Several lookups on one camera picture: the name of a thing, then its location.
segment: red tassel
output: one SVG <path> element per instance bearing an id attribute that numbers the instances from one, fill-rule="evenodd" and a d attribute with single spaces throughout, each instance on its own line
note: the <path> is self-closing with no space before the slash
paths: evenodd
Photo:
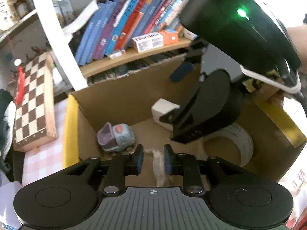
<path id="1" fill-rule="evenodd" d="M 18 73 L 18 90 L 17 90 L 17 95 L 15 98 L 15 104 L 19 105 L 23 101 L 23 97 L 25 95 L 25 76 L 22 72 L 22 67 L 17 68 L 17 73 Z"/>

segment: chess board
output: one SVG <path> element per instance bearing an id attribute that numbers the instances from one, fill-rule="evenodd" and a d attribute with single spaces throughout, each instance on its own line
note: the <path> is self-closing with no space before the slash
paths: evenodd
<path id="1" fill-rule="evenodd" d="M 16 106 L 14 149 L 26 152 L 57 139 L 53 104 L 53 60 L 44 53 L 24 68 L 25 95 Z"/>

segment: small box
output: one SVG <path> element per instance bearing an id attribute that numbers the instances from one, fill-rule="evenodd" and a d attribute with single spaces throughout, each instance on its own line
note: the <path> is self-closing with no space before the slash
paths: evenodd
<path id="1" fill-rule="evenodd" d="M 178 32 L 175 30 L 167 29 L 159 31 L 159 33 L 163 36 L 163 43 L 165 46 L 178 43 Z"/>
<path id="2" fill-rule="evenodd" d="M 139 52 L 148 51 L 156 47 L 163 47 L 163 36 L 158 32 L 144 34 L 132 38 L 133 47 Z"/>
<path id="3" fill-rule="evenodd" d="M 124 49 L 121 49 L 121 50 L 116 50 L 116 51 L 113 51 L 112 53 L 110 54 L 107 54 L 106 56 L 110 59 L 110 60 L 113 60 L 117 57 L 120 57 L 122 55 L 126 54 L 126 51 Z"/>
<path id="4" fill-rule="evenodd" d="M 180 105 L 174 104 L 172 102 L 169 102 L 165 99 L 160 98 L 157 102 L 155 102 L 155 104 L 151 107 L 151 113 L 153 115 L 153 120 L 163 126 L 164 128 L 172 131 L 172 125 L 169 123 L 162 123 L 160 122 L 160 117 L 169 113 L 170 111 L 172 111 L 173 109 L 179 109 Z"/>
<path id="5" fill-rule="evenodd" d="M 191 31 L 187 30 L 186 28 L 183 30 L 183 34 L 184 34 L 185 38 L 188 38 L 190 40 L 194 40 L 197 37 L 196 34 L 192 33 Z"/>

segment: orange box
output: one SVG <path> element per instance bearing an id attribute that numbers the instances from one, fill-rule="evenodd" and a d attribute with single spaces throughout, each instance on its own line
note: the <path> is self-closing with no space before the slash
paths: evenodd
<path id="1" fill-rule="evenodd" d="M 175 44 L 178 40 L 178 32 L 175 30 L 167 29 L 161 30 L 159 33 L 163 36 L 163 43 L 165 46 Z"/>

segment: green light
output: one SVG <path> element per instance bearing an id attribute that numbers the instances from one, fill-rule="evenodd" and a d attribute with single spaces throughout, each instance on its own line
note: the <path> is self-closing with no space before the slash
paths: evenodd
<path id="1" fill-rule="evenodd" d="M 249 17 L 246 15 L 246 12 L 243 9 L 238 9 L 237 12 L 239 16 L 244 17 L 249 20 Z"/>
<path id="2" fill-rule="evenodd" d="M 246 13 L 243 9 L 238 9 L 237 12 L 238 12 L 239 16 L 246 17 Z"/>

